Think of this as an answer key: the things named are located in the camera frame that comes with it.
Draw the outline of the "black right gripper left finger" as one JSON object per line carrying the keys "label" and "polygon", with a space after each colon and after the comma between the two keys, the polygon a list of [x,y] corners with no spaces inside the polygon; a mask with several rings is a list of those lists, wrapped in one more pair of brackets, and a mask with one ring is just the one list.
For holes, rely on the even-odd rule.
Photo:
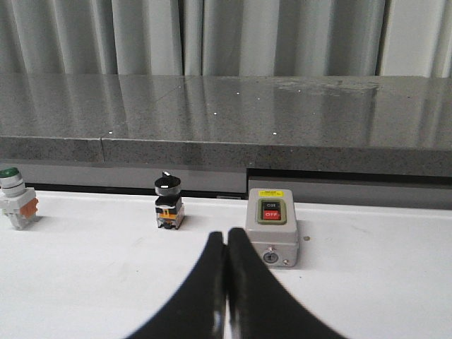
{"label": "black right gripper left finger", "polygon": [[226,247],[212,232],[196,265],[170,300],[130,338],[222,338]]}

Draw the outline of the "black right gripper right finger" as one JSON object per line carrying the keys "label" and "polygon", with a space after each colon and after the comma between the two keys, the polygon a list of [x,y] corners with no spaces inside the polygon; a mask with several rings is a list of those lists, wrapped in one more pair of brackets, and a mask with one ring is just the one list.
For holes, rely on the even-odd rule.
{"label": "black right gripper right finger", "polygon": [[342,338],[277,281],[243,229],[229,231],[227,247],[233,338]]}

